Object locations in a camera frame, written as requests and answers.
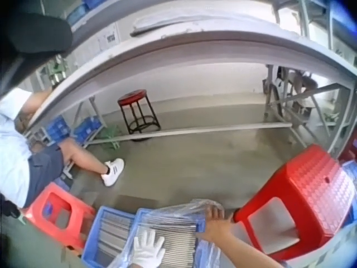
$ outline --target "leg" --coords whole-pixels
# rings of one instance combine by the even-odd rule
[[[82,169],[98,174],[106,174],[108,167],[100,162],[94,155],[79,146],[72,138],[67,138],[58,144],[61,148],[64,163],[73,161]]]

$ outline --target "gray shorts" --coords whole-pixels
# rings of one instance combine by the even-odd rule
[[[30,185],[24,208],[29,207],[46,186],[61,176],[65,167],[61,148],[53,144],[28,159]]]

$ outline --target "white shirt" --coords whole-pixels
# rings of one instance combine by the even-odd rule
[[[0,193],[22,208],[25,204],[31,151],[26,139],[15,130],[15,118],[32,93],[12,89],[0,99]]]

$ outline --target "person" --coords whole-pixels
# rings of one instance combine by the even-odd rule
[[[237,268],[284,268],[277,261],[268,257],[254,247],[236,238],[232,232],[231,215],[224,218],[224,211],[217,207],[207,207],[205,232],[197,233],[202,240],[214,243]],[[151,231],[142,236],[139,243],[138,237],[134,240],[134,250],[131,268],[157,268],[160,266],[165,249],[162,248],[164,238],[160,237],[154,244],[155,232]]]
[[[0,193],[19,208],[29,207],[69,161],[100,174],[106,186],[112,186],[124,169],[122,159],[102,163],[72,138],[31,152],[15,129],[15,119],[20,113],[34,114],[51,92],[14,88],[0,99]]]

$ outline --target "bundle of metal rods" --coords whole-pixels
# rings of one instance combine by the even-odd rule
[[[129,236],[131,220],[124,217],[103,217],[100,224],[98,249],[110,257],[120,254]]]
[[[156,232],[156,240],[164,236],[166,253],[160,268],[191,268],[194,265],[196,222],[189,218],[176,218],[148,214],[139,224],[137,236],[143,231]]]

